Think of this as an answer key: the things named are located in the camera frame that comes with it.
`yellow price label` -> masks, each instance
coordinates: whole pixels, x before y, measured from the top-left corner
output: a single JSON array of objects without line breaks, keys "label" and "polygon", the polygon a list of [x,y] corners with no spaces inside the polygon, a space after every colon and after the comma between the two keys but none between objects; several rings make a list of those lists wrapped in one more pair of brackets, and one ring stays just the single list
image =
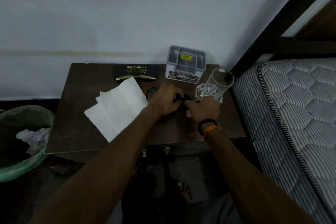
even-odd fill
[{"label": "yellow price label", "polygon": [[181,54],[181,59],[185,59],[185,60],[190,60],[191,61],[191,58],[193,56],[190,56],[190,55],[185,55],[185,54]]}]

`crumpled plastic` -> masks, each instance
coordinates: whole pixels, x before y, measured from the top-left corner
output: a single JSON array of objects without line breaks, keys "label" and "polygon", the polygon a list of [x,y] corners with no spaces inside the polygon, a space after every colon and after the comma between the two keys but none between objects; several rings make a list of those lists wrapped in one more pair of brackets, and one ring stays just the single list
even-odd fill
[{"label": "crumpled plastic", "polygon": [[30,146],[26,153],[30,154],[30,156],[34,156],[39,153],[48,142],[50,129],[51,128],[41,128],[35,132],[25,129],[17,133],[16,138],[28,143]]}]

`plastic storage box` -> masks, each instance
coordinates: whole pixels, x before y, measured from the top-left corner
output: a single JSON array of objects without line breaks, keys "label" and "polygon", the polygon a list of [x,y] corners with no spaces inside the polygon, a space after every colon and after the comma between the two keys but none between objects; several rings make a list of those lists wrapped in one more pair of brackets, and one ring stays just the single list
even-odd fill
[{"label": "plastic storage box", "polygon": [[166,66],[166,78],[198,83],[207,69],[205,52],[174,46],[169,48]]}]

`black metal bed frame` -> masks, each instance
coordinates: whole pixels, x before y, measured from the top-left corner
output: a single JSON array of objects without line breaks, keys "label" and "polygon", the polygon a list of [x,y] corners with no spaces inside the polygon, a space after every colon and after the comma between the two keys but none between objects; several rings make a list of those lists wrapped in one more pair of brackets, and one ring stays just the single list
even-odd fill
[{"label": "black metal bed frame", "polygon": [[312,54],[334,56],[336,41],[309,41],[281,36],[314,2],[289,0],[233,67],[231,73],[234,77],[241,76],[264,53],[283,54],[283,58],[308,58]]}]

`mattress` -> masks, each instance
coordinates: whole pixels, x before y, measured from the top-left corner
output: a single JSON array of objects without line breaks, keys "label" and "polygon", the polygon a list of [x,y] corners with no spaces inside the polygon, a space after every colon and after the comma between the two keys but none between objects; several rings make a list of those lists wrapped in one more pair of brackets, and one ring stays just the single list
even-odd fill
[{"label": "mattress", "polygon": [[336,59],[269,61],[233,86],[265,175],[336,223]]}]

